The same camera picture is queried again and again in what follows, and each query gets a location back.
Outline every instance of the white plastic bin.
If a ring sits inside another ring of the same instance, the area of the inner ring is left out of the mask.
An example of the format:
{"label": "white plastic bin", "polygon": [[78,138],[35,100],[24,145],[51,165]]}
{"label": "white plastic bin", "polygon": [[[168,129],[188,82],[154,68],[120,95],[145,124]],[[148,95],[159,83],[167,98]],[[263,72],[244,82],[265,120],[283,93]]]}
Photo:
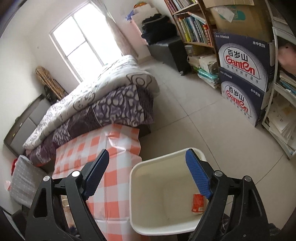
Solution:
{"label": "white plastic bin", "polygon": [[[132,169],[130,219],[137,233],[171,235],[195,230],[202,215],[191,211],[193,194],[199,191],[186,165],[188,149],[140,162]],[[199,149],[192,149],[206,161]]]}

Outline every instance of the stack of papers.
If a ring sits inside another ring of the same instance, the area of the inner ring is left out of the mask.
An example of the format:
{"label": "stack of papers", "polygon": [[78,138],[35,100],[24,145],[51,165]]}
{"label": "stack of papers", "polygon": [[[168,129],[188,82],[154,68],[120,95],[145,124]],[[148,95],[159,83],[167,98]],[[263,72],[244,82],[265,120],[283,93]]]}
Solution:
{"label": "stack of papers", "polygon": [[280,84],[290,93],[296,96],[296,77],[286,71],[280,71]]}
{"label": "stack of papers", "polygon": [[219,76],[217,74],[209,74],[204,69],[199,69],[197,71],[197,75],[214,89],[216,89],[220,84]]}
{"label": "stack of papers", "polygon": [[289,149],[296,150],[296,110],[281,95],[274,98],[267,115],[269,130],[285,143]]}

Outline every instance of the purple patterned blanket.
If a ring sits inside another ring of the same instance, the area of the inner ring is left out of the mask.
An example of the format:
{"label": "purple patterned blanket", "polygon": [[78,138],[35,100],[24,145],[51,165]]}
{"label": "purple patterned blanket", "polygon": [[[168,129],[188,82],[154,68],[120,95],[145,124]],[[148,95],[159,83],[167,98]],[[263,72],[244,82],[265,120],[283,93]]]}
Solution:
{"label": "purple patterned blanket", "polygon": [[55,160],[56,149],[84,133],[112,123],[137,127],[153,123],[153,96],[137,85],[120,87],[73,115],[28,154],[34,166]]}

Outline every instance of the tiled floor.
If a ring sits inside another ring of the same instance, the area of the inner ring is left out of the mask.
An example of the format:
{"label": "tiled floor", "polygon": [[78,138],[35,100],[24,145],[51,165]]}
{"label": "tiled floor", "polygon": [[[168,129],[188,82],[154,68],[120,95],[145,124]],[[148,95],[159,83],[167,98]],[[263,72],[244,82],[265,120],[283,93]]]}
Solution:
{"label": "tiled floor", "polygon": [[[261,125],[254,128],[219,91],[195,74],[180,76],[155,60],[142,67],[160,85],[152,133],[140,139],[143,160],[186,147],[199,148],[213,169],[230,177],[251,176],[268,221],[282,228],[296,206],[296,160],[288,160]],[[231,201],[230,196],[226,211]]]}

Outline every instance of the white comforter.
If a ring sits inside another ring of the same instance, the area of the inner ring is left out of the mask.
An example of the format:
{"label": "white comforter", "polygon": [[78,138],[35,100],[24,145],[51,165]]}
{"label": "white comforter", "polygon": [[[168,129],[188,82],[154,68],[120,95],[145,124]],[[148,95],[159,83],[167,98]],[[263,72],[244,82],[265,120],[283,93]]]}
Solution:
{"label": "white comforter", "polygon": [[98,101],[110,91],[130,84],[146,87],[153,94],[159,93],[155,78],[142,70],[131,55],[123,56],[115,63],[106,66],[98,80],[82,82],[68,96],[52,105],[23,147],[26,150],[35,149],[75,113]]}

